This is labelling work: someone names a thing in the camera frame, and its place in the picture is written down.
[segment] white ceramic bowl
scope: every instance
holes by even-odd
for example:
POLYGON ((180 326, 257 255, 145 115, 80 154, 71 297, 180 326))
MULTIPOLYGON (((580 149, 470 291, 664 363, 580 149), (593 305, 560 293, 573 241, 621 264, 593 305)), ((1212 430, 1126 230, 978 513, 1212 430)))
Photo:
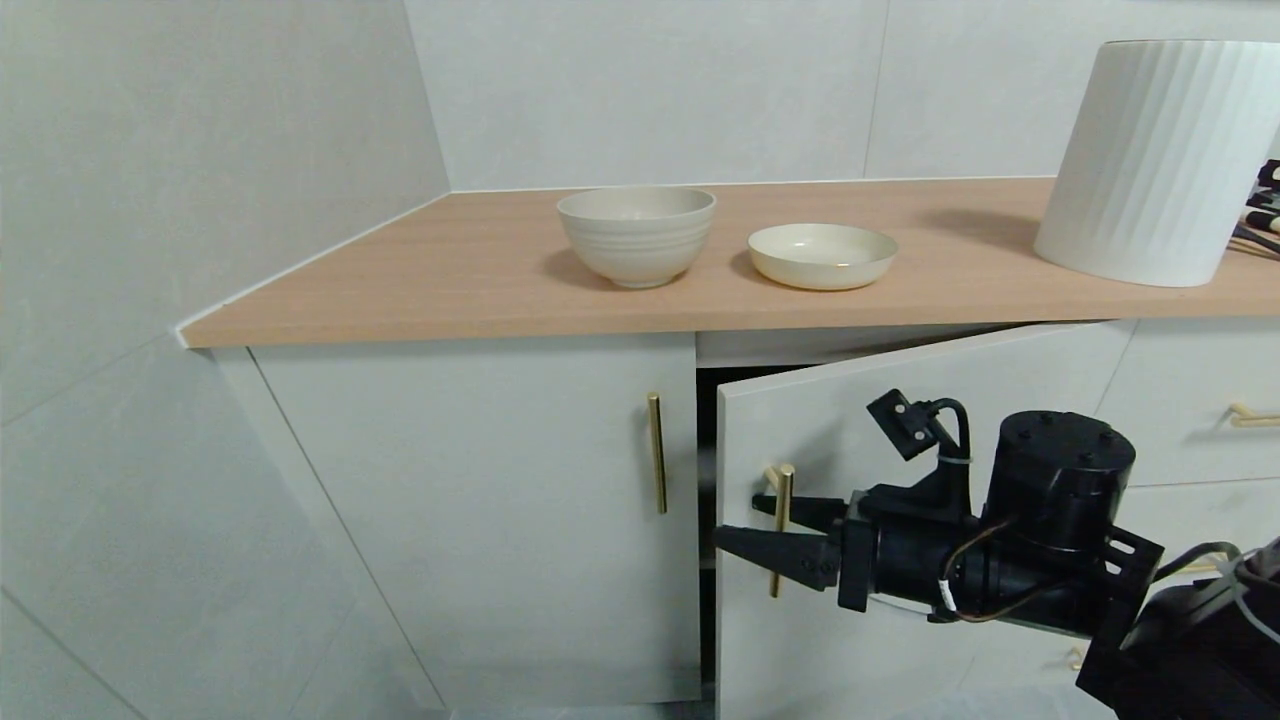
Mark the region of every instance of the white ceramic bowl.
POLYGON ((622 287, 666 284, 707 245, 716 196, 691 187, 608 187, 556 206, 573 252, 622 287))
POLYGON ((851 225, 777 225, 746 238, 751 263, 771 281, 804 290, 850 290, 888 272, 897 242, 851 225))

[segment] white wall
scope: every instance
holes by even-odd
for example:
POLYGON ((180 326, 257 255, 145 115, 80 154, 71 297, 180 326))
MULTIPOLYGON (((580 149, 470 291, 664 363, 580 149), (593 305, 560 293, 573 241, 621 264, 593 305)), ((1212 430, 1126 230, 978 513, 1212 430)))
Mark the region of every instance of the white wall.
POLYGON ((406 0, 454 190, 1055 174, 1097 46, 1266 0, 406 0))
POLYGON ((170 333, 447 192, 403 5, 4 10, 5 719, 420 715, 337 520, 170 333))

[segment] open cabinet door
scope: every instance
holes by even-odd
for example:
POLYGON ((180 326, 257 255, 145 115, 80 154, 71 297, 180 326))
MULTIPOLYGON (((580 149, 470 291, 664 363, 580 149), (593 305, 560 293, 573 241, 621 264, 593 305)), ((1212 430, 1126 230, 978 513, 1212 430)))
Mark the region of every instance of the open cabinet door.
MULTIPOLYGON (((1033 325, 721 386, 718 520, 772 529, 773 518, 750 505, 769 465, 795 465, 796 496, 845 500, 924 477, 934 454, 904 462, 865 409, 895 387, 969 410, 979 509, 1000 421, 1020 410, 1093 414, 1133 327, 1033 325)), ((722 720, 891 717, 956 689, 982 647, 982 625, 931 625, 881 602, 851 612, 833 591, 783 580, 772 598, 768 571, 717 557, 722 720)))

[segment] cabinet door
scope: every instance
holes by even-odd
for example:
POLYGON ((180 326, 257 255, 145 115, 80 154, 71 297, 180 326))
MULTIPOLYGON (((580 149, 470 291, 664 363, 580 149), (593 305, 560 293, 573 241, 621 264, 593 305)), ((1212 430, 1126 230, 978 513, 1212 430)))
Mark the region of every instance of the cabinet door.
POLYGON ((447 706, 698 697, 692 334, 255 355, 447 706))
POLYGON ((1280 475, 1280 425, 1236 428, 1228 407, 1280 414, 1280 319, 1142 320, 1098 418, 1138 448, 1130 486, 1280 475))
MULTIPOLYGON (((980 506, 1000 421, 1030 409, 1092 413, 1132 329, 1036 325, 722 386, 719 521, 772 528, 750 500, 773 464, 795 465, 801 496, 847 497, 927 474, 932 454, 904 462, 865 410, 893 387, 968 407, 980 506)), ((954 691, 980 642, 978 625, 929 625, 881 603, 856 614, 837 607, 835 592, 785 580, 771 598, 765 570, 723 552, 718 582, 724 720, 891 717, 954 691)))

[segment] cream plate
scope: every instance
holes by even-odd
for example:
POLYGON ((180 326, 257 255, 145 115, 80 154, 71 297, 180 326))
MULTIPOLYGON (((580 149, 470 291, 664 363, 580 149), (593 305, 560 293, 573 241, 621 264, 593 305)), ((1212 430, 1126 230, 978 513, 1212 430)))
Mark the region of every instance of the cream plate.
POLYGON ((764 228, 751 233, 746 246, 762 275, 804 290, 870 284, 897 255, 897 242, 887 234, 820 223, 764 228))

